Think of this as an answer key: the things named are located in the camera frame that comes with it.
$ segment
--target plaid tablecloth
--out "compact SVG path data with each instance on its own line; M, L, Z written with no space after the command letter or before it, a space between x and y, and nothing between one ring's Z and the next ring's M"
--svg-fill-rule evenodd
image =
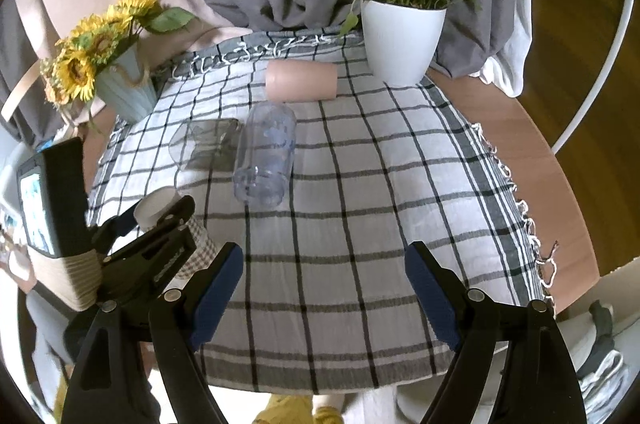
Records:
M235 199L230 174L178 172L168 143L185 119L244 121L265 99L264 70L276 57L338 64L338 97L290 105L289 194L255 211ZM244 249L244 275L199 354L210 384L350 391L445 372L452 354L404 275L402 250L414 240L496 301L543 297L513 184L478 131L430 81L391 90L372 77L359 35L256 33L174 63L154 112L116 126L90 218L100 223L176 184L215 241Z

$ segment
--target pink cup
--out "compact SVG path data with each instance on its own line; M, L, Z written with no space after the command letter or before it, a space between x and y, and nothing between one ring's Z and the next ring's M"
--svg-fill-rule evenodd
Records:
M267 65L267 99L281 103L332 100L338 90L338 67L333 63L271 60Z

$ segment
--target table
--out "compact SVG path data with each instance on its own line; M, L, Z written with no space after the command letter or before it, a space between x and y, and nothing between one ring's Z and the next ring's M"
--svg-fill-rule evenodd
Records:
M518 185L516 196L529 204L543 255L554 242L558 274L550 291L560 313L600 279L598 263L580 206L560 164L527 111L494 86L475 78L456 80L430 72L453 105L473 123L481 123ZM547 279L550 270L546 271Z
M185 119L246 118L273 57L335 62L338 98L292 105L288 198L251 211L229 174L179 173L166 145ZM175 184L214 239L244 248L245 274L199 354L209 384L353 391L446 371L452 354L404 275L413 240L496 301L542 297L522 204L478 127L431 82L389 90L375 80L357 35L255 33L175 61L161 78L154 112L116 125L90 217L100 223Z

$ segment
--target clear glass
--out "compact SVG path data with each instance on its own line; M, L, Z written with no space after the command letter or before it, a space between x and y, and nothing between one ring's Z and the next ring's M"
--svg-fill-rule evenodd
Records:
M289 186L296 147L296 115L280 103L264 102L249 112L240 134L234 194L249 207L274 208Z
M237 119L185 121L169 143L169 155L181 171L234 170L241 125Z

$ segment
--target potted plant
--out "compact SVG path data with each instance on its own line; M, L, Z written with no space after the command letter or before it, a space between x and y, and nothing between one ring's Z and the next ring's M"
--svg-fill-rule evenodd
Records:
M433 59L452 0L354 0L341 34L358 25L358 2L373 74L390 87L418 84Z
M160 0L120 0L104 14L82 19L56 43L58 54L40 62L47 99L65 116L80 101L91 110L95 96L129 123L147 117L158 102L148 64L138 52L142 30L163 34L194 18Z

